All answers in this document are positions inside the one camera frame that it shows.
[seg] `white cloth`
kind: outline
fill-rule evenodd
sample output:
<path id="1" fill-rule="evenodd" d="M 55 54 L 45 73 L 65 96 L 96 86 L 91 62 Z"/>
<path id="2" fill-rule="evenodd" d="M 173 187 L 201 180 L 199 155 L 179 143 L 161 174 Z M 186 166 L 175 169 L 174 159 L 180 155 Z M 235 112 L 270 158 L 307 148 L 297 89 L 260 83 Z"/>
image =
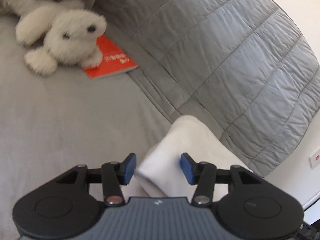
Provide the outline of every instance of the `white cloth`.
<path id="1" fill-rule="evenodd" d="M 219 169 L 238 164 L 247 168 L 198 119 L 178 118 L 165 138 L 150 149 L 135 171 L 135 178 L 151 197 L 180 197 L 189 200 L 196 186 L 190 186 L 180 167 L 181 154 L 187 152 L 196 162 L 206 161 Z M 227 185 L 216 185 L 214 201 L 228 193 Z"/>

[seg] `wall outlet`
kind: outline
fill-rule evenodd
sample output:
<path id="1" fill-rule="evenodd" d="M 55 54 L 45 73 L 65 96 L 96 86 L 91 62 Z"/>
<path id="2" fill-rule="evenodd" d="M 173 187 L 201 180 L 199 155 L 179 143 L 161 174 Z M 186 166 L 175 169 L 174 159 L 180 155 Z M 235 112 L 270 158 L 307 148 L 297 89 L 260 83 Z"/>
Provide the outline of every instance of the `wall outlet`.
<path id="1" fill-rule="evenodd" d="M 309 157 L 309 161 L 312 169 L 320 163 L 320 149 L 318 149 L 312 156 Z"/>

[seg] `metal screw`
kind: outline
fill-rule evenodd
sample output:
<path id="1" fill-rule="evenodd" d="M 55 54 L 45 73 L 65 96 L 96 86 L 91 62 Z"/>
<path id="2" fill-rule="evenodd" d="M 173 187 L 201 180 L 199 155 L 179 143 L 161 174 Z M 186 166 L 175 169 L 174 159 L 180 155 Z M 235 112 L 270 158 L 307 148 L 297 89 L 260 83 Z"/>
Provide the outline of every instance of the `metal screw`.
<path id="1" fill-rule="evenodd" d="M 110 196 L 107 198 L 107 202 L 110 205 L 118 205 L 122 202 L 122 197 L 120 196 Z"/>
<path id="2" fill-rule="evenodd" d="M 196 196 L 194 198 L 194 201 L 199 205 L 204 205 L 210 202 L 210 198 L 208 198 L 207 196 L 200 195 L 200 196 Z"/>

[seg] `white plush toy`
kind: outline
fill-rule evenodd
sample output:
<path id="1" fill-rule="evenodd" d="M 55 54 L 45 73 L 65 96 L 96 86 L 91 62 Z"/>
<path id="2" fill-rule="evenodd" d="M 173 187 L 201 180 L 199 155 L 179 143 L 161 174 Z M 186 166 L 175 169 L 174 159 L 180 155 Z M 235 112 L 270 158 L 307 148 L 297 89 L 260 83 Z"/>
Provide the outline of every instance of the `white plush toy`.
<path id="1" fill-rule="evenodd" d="M 20 16 L 16 27 L 20 44 L 30 46 L 45 34 L 43 47 L 29 51 L 24 57 L 35 73 L 50 75 L 58 64 L 79 64 L 87 69 L 101 63 L 102 53 L 96 39 L 103 35 L 107 23 L 103 16 L 84 10 L 80 0 L 6 1 Z"/>

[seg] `gray bed sheet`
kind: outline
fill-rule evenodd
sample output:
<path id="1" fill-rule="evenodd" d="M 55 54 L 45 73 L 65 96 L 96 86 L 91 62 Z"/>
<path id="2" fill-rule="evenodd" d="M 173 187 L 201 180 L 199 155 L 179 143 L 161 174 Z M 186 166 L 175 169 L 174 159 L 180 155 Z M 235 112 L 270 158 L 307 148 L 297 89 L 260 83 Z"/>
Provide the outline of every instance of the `gray bed sheet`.
<path id="1" fill-rule="evenodd" d="M 255 173 L 297 147 L 320 107 L 319 63 L 273 0 L 98 0 L 153 58 L 130 76 L 173 122 L 192 114 Z"/>
<path id="2" fill-rule="evenodd" d="M 140 162 L 170 128 L 127 74 L 91 80 L 70 67 L 35 76 L 15 41 L 17 21 L 0 17 L 1 240 L 18 238 L 11 211 L 27 192 L 78 163 L 98 168 L 130 152 Z M 91 193 L 102 198 L 100 187 Z"/>

